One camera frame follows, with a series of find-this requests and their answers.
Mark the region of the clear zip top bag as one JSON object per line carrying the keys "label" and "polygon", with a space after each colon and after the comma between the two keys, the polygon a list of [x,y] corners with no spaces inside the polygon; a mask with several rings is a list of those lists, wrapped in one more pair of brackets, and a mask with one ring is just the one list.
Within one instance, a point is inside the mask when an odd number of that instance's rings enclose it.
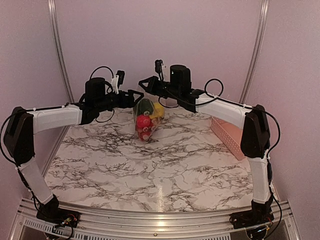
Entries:
{"label": "clear zip top bag", "polygon": [[137,139],[147,142],[163,122],[165,108],[157,96],[147,93],[141,86],[136,90],[143,93],[143,98],[133,107],[134,134]]}

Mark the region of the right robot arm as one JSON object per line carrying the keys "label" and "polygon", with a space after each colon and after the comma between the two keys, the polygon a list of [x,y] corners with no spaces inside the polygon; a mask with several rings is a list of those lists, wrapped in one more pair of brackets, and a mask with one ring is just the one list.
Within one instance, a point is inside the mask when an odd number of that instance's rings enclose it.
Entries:
{"label": "right robot arm", "polygon": [[207,114],[242,130],[240,149],[249,161],[253,183],[251,210],[232,215],[234,222],[241,220],[258,224],[271,212],[274,194],[271,189],[272,167],[269,161],[270,128],[269,113],[262,105],[249,106],[240,104],[220,95],[208,93],[206,89],[194,89],[191,71],[184,65],[170,67],[169,81],[164,80],[162,68],[155,67],[157,76],[139,81],[145,92],[160,97],[176,100],[177,104],[192,113]]}

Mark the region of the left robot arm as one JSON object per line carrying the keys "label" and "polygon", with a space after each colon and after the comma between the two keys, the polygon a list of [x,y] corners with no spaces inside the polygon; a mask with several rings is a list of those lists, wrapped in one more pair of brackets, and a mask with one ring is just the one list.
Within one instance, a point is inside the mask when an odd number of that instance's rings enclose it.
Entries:
{"label": "left robot arm", "polygon": [[14,162],[22,182],[39,202],[38,217],[41,219],[58,223],[66,214],[34,159],[34,135],[50,129],[90,124],[105,111],[133,108],[144,94],[131,89],[119,90],[121,84],[119,76],[111,82],[94,77],[85,83],[85,92],[76,103],[33,109],[18,106],[5,120],[1,129],[9,160]]}

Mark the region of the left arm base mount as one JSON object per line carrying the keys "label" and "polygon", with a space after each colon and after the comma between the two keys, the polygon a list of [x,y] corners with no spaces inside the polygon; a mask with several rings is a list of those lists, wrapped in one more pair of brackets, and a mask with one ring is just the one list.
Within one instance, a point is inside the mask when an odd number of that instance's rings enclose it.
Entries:
{"label": "left arm base mount", "polygon": [[62,224],[64,220],[70,218],[71,221],[69,225],[76,228],[80,219],[80,213],[78,211],[58,208],[57,213],[54,213],[53,216],[49,216],[48,213],[41,213],[38,211],[36,218],[56,225]]}

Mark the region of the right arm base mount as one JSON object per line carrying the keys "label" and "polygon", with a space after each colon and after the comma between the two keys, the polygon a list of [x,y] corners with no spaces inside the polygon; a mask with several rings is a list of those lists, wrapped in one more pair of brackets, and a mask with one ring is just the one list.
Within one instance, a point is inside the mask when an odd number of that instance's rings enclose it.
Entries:
{"label": "right arm base mount", "polygon": [[267,212],[265,215],[255,215],[253,210],[234,212],[230,215],[229,221],[234,229],[241,229],[272,222],[274,220],[273,212]]}

